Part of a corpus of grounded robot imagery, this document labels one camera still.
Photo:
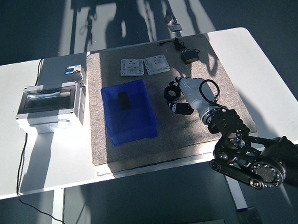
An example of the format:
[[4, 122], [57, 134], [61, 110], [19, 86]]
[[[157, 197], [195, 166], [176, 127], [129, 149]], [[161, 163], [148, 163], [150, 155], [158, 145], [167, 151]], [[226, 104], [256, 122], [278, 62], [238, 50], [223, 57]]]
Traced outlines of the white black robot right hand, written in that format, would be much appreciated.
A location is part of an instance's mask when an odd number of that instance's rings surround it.
[[176, 77], [164, 90], [164, 98], [175, 114], [191, 115], [198, 111], [200, 117], [219, 110], [220, 88], [216, 82], [202, 78]]

